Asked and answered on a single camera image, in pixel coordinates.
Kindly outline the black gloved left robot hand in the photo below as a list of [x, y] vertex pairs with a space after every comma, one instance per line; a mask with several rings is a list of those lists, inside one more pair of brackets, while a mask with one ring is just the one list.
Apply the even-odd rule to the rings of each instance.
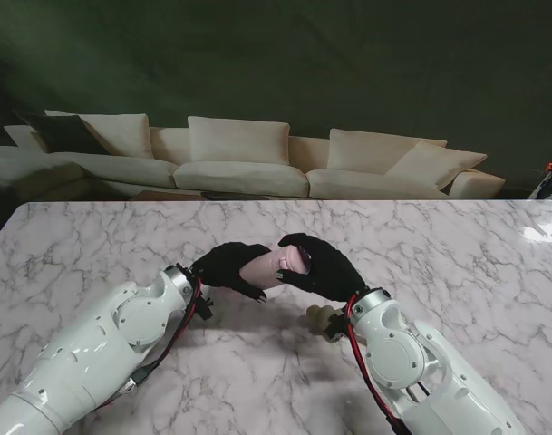
[[240, 270], [252, 260], [269, 252], [268, 247], [260, 244], [228, 242], [212, 248], [196, 260], [190, 269], [204, 285], [230, 288], [259, 303], [264, 303], [265, 292], [245, 281], [240, 275]]

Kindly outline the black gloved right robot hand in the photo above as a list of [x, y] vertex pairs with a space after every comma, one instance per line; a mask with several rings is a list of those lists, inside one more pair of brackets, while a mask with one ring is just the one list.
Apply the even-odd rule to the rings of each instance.
[[283, 236], [280, 247], [302, 248], [310, 257], [310, 270], [300, 274], [280, 269], [277, 279], [308, 293], [314, 293], [330, 301], [347, 303], [353, 295], [368, 288], [349, 259], [328, 242], [305, 233]]

